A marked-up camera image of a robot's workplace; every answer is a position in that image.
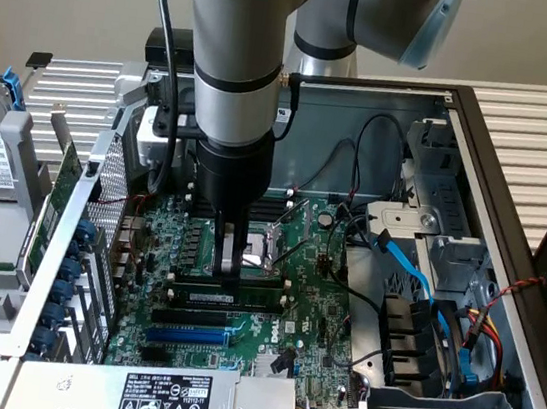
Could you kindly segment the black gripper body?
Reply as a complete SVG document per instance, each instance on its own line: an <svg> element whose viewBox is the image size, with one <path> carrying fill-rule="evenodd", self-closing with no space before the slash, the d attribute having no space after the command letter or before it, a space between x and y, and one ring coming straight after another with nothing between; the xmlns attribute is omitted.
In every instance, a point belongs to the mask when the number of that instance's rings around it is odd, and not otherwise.
<svg viewBox="0 0 547 409"><path fill-rule="evenodd" d="M231 147L199 140L197 181L199 190L215 211L243 217L249 206L269 187L275 139L265 134L242 147Z"/></svg>

